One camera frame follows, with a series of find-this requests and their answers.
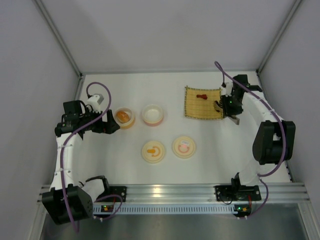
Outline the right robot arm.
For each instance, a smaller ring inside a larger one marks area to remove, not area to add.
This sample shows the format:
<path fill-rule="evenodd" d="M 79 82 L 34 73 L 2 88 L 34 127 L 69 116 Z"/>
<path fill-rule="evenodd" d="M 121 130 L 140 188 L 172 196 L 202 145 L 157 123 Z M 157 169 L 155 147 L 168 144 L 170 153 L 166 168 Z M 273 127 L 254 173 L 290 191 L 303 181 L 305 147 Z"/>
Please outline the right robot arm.
<path fill-rule="evenodd" d="M 235 176 L 242 186 L 256 185 L 260 178 L 272 175 L 292 158 L 296 125 L 276 113 L 261 87 L 250 84 L 246 74 L 234 76 L 231 82 L 222 84 L 222 89 L 215 109 L 236 125 L 240 123 L 238 116 L 247 111 L 257 125 L 252 160 Z"/>

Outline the orange lunch box bowl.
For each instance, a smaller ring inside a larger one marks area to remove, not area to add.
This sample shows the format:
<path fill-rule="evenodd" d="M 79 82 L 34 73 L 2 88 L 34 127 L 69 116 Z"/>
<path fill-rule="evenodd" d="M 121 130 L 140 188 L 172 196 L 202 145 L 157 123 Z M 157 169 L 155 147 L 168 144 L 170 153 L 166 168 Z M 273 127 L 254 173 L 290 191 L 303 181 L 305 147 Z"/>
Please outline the orange lunch box bowl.
<path fill-rule="evenodd" d="M 120 107 L 115 111 L 114 118 L 121 129 L 131 128 L 136 121 L 134 112 L 128 107 Z"/>

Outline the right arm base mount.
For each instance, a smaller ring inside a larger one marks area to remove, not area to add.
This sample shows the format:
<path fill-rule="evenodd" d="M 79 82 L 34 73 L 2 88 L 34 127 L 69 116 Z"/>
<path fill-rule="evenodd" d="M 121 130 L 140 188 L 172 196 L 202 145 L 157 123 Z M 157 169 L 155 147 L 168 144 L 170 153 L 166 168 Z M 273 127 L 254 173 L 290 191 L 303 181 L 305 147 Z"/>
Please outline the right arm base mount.
<path fill-rule="evenodd" d="M 239 173 L 231 178 L 230 184 L 216 185 L 215 196 L 218 202 L 230 205 L 238 201 L 260 201 L 262 199 L 258 185 L 242 185 Z"/>

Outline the orange bread bun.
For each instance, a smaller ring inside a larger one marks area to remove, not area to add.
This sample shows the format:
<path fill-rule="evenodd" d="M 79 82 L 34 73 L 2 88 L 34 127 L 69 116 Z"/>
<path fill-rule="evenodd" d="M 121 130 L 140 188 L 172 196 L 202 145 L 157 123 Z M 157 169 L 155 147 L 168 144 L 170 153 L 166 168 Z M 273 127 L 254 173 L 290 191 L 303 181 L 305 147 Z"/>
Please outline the orange bread bun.
<path fill-rule="evenodd" d="M 120 123 L 125 124 L 130 121 L 131 117 L 125 111 L 118 111 L 116 117 Z"/>

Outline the red sausage food piece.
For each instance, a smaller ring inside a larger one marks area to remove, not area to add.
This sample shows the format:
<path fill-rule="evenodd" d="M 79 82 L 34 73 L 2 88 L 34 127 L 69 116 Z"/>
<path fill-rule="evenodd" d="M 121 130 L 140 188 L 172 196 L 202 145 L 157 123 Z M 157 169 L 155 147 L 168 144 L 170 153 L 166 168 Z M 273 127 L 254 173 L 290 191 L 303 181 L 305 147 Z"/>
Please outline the red sausage food piece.
<path fill-rule="evenodd" d="M 207 100 L 208 96 L 206 94 L 197 94 L 196 95 L 197 98 L 203 99 L 203 100 Z"/>

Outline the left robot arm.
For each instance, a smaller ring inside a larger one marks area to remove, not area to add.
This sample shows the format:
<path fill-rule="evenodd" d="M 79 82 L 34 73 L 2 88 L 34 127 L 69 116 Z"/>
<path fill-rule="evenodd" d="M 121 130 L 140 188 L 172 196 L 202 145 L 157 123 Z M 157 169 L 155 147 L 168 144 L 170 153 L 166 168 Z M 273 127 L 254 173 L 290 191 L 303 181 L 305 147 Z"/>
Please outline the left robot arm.
<path fill-rule="evenodd" d="M 63 103 L 64 114 L 54 129 L 57 143 L 57 160 L 49 191 L 42 194 L 41 202 L 56 225 L 93 216 L 94 202 L 107 199 L 125 202 L 126 193 L 111 187 L 103 175 L 80 179 L 80 151 L 87 131 L 113 134 L 120 129 L 112 110 L 97 111 L 93 104 L 81 100 Z"/>

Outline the metal serving tongs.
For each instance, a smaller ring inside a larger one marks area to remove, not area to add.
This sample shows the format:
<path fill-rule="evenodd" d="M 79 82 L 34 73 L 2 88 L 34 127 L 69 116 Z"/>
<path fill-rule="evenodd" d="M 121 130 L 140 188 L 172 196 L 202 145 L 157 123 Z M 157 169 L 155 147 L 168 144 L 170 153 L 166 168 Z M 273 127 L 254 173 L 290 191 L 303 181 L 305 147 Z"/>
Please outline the metal serving tongs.
<path fill-rule="evenodd" d="M 215 100 L 213 107 L 216 112 L 221 113 L 223 118 L 231 119 L 236 125 L 240 124 L 240 119 L 237 115 L 243 112 L 240 105 L 236 105 L 232 100 L 221 99 L 220 101 Z"/>

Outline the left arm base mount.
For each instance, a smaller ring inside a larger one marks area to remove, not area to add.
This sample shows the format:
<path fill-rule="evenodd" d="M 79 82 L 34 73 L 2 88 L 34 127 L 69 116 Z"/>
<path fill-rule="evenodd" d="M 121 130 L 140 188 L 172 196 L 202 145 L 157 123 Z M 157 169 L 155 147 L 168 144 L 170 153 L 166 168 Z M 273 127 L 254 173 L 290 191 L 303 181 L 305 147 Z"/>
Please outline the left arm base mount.
<path fill-rule="evenodd" d="M 126 202 L 127 189 L 127 186 L 124 185 L 111 185 L 108 190 L 105 190 L 102 194 L 98 196 L 98 199 L 96 201 L 120 203 L 121 200 L 117 197 L 119 196 L 123 202 Z"/>

